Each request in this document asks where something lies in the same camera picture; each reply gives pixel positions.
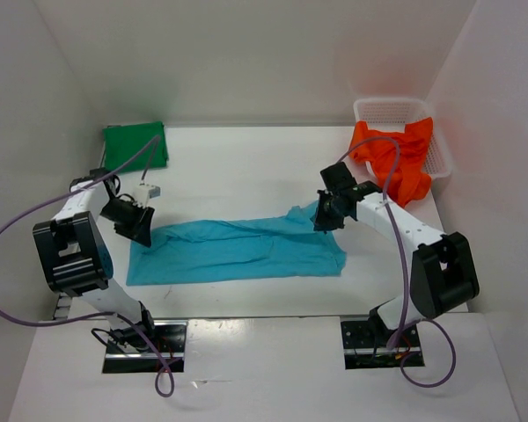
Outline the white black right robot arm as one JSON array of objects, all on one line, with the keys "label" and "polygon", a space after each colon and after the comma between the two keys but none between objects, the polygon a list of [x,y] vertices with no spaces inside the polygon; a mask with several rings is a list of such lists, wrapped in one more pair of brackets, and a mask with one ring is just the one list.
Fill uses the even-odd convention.
[{"label": "white black right robot arm", "polygon": [[415,218],[371,181],[357,183],[347,165],[320,172],[325,184],[313,217],[314,229],[344,228],[347,217],[393,240],[406,270],[403,293],[370,311],[368,334],[379,346],[394,348],[399,333],[423,319],[435,319],[480,293],[467,238],[445,234]]}]

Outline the green t shirt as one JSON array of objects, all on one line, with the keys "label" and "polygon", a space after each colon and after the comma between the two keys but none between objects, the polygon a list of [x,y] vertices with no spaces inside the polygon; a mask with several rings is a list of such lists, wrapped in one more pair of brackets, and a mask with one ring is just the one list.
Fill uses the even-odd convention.
[{"label": "green t shirt", "polygon": [[127,162],[155,136],[159,137],[159,142],[149,169],[165,168],[168,164],[165,127],[161,121],[105,127],[102,134],[105,142],[104,167],[109,171]]}]

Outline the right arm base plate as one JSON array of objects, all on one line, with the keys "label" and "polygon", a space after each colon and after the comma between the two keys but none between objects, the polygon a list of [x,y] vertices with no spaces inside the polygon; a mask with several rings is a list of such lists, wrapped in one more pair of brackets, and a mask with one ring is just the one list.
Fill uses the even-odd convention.
[{"label": "right arm base plate", "polygon": [[425,366],[415,325],[404,330],[394,349],[387,349],[385,343],[375,338],[364,317],[342,318],[340,326],[346,370],[393,368],[402,361],[404,367]]}]

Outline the light blue t shirt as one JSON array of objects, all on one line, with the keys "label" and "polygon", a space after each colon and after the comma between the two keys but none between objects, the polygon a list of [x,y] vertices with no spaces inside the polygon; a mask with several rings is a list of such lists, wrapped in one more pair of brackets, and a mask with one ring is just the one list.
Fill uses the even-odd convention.
[{"label": "light blue t shirt", "polygon": [[131,244],[126,283],[143,287],[339,276],[347,254],[331,233],[315,230],[316,208],[311,203],[277,217],[156,228],[149,247]]}]

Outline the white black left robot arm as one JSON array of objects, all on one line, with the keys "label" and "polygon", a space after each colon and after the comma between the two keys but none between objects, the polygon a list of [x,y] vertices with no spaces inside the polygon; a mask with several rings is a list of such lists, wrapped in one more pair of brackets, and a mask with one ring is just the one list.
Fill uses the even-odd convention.
[{"label": "white black left robot arm", "polygon": [[117,235],[151,246],[154,209],[120,196],[119,177],[104,167],[70,184],[72,196],[51,220],[33,226],[33,240],[48,287],[106,312],[113,341],[150,350],[158,330],[146,307],[114,279],[114,264],[96,219],[114,224]]}]

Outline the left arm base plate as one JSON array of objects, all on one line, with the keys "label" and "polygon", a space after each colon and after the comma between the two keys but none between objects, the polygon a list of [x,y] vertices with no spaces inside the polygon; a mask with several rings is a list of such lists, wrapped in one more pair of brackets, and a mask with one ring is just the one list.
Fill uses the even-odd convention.
[{"label": "left arm base plate", "polygon": [[[154,321],[153,344],[173,373],[184,372],[187,326],[186,320],[156,319]],[[136,348],[129,342],[115,340],[107,330],[93,331],[105,347],[103,374],[155,374],[162,368],[157,355],[147,345]]]}]

